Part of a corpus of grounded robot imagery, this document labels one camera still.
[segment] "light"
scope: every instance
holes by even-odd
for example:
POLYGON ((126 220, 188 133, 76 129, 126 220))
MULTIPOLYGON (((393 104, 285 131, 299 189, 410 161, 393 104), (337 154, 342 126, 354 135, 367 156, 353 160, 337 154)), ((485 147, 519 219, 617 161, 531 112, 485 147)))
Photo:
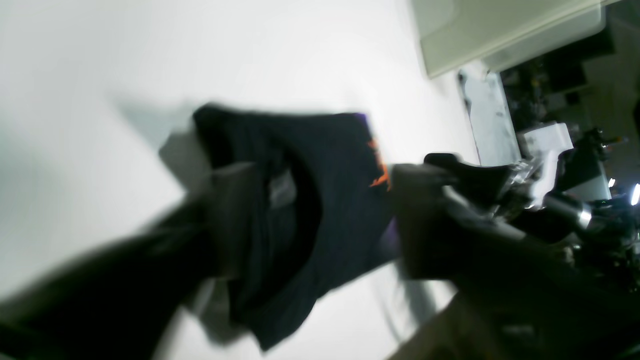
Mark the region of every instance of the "light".
POLYGON ((634 194, 631 196, 631 206, 635 206, 640 200, 640 184, 636 184, 634 188, 634 194))

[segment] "black t-shirt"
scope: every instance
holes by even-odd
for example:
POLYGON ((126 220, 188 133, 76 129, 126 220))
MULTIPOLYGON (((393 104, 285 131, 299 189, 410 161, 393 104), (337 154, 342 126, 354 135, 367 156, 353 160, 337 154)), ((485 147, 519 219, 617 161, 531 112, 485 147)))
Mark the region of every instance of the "black t-shirt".
POLYGON ((260 173, 246 271, 229 294, 232 318, 263 350, 295 332, 318 298, 392 259, 380 241, 392 218, 388 184, 362 114, 208 104, 194 120, 213 167, 252 161, 260 173))

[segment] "black fabric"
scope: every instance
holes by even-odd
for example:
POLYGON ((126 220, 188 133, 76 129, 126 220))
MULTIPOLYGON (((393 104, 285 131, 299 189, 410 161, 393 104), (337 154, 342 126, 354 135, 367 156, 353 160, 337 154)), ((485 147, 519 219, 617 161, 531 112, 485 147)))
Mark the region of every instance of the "black fabric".
POLYGON ((263 350, 291 335, 325 293, 391 260, 380 238, 392 215, 387 185, 361 114, 266 115, 209 104, 194 114, 212 166, 257 164, 252 243, 241 280, 229 284, 231 315, 263 350), (295 200, 269 205, 286 172, 295 200))
POLYGON ((180 301, 212 275, 211 254, 197 225, 109 244, 0 304, 0 353, 151 359, 180 301))

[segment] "clothing tag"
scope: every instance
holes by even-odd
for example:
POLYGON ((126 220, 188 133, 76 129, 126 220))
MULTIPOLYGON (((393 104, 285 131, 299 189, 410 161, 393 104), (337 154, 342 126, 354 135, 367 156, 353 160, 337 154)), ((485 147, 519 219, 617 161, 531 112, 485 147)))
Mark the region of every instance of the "clothing tag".
POLYGON ((269 204, 272 209, 293 204, 297 195, 298 189, 289 169, 269 182, 269 204))

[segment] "orange print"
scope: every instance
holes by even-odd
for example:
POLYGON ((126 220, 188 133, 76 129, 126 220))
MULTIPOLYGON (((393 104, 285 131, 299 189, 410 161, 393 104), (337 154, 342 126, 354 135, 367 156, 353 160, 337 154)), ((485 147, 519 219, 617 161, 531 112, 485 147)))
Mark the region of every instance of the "orange print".
POLYGON ((387 170, 387 166, 382 162, 382 157, 380 156, 380 150, 378 149, 378 143, 376 143, 375 140, 371 140, 369 142, 369 147, 373 149, 376 155, 376 162, 378 163, 378 167, 380 168, 380 170, 382 170, 382 176, 375 179, 373 183, 369 185, 369 187, 372 188, 374 186, 379 186, 384 183, 387 183, 387 191, 389 191, 391 190, 391 182, 389 181, 389 171, 387 170))

